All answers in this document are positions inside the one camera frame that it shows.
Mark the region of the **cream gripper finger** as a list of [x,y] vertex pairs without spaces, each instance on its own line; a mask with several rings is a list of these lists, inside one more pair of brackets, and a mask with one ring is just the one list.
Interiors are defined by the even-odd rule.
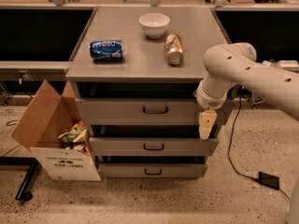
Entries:
[[207,140],[217,119],[215,110],[205,110],[199,113],[199,134],[202,140]]

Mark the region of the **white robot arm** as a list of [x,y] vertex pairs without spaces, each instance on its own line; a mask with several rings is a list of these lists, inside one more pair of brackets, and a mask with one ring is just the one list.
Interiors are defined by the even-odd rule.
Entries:
[[203,57],[206,74],[196,90],[197,103],[205,110],[222,107],[228,90],[240,85],[299,120],[299,74],[256,62],[249,43],[209,48]]

